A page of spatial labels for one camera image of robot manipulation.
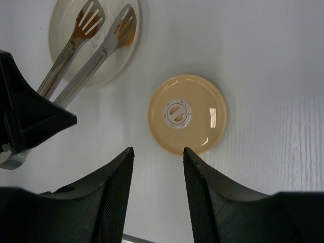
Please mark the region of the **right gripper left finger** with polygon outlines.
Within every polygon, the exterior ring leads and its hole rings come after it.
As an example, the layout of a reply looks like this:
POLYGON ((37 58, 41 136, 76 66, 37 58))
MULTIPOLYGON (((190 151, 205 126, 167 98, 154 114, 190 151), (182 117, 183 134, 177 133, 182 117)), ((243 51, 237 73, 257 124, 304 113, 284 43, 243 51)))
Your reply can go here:
POLYGON ((133 166, 129 147, 54 192, 1 188, 1 242, 121 242, 133 166))

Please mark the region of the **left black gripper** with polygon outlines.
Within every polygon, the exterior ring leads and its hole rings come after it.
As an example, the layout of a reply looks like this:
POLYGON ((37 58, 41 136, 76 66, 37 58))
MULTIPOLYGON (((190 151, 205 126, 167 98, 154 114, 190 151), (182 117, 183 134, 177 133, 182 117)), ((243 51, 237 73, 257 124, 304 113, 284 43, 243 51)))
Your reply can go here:
POLYGON ((1 152, 32 149, 77 123, 77 117, 40 96, 13 56, 1 51, 1 152))

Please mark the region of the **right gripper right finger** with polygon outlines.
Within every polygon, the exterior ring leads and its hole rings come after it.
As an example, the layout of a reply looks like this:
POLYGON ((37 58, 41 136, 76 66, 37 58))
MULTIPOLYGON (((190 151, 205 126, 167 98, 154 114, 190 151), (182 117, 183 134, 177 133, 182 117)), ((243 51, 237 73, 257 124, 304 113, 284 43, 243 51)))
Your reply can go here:
POLYGON ((323 242, 323 193, 257 192, 188 147, 183 166, 195 242, 323 242))

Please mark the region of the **beige round lid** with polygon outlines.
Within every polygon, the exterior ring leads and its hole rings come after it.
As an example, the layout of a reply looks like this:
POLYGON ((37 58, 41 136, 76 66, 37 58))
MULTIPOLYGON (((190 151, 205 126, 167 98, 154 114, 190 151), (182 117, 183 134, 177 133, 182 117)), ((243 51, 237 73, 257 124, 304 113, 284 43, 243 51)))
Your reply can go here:
POLYGON ((227 125, 225 100, 203 77, 182 74, 163 82, 148 106, 148 127, 164 150, 181 155, 185 147, 197 154, 211 150, 227 125))

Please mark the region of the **steel serving tongs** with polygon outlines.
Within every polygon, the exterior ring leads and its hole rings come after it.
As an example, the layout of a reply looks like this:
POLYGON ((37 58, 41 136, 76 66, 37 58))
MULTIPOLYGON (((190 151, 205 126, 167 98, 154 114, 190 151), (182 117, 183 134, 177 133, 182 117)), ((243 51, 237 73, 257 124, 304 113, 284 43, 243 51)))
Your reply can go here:
MULTIPOLYGON (((82 88, 101 85, 122 71, 139 29, 138 1, 57 1, 49 28, 53 66, 35 91, 66 110, 82 88), (114 31, 121 19, 133 19, 136 31, 134 41, 119 48, 114 31)), ((22 166, 31 150, 1 152, 1 168, 22 166)))

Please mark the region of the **orange chocolate chip cookie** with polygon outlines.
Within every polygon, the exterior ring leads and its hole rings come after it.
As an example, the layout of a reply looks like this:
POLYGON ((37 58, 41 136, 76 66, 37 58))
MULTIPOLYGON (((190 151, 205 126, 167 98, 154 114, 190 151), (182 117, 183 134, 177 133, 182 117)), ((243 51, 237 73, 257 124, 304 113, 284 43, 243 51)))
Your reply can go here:
POLYGON ((117 34, 117 46, 129 46, 134 41, 135 31, 136 24, 133 19, 121 19, 114 31, 114 34, 117 34))

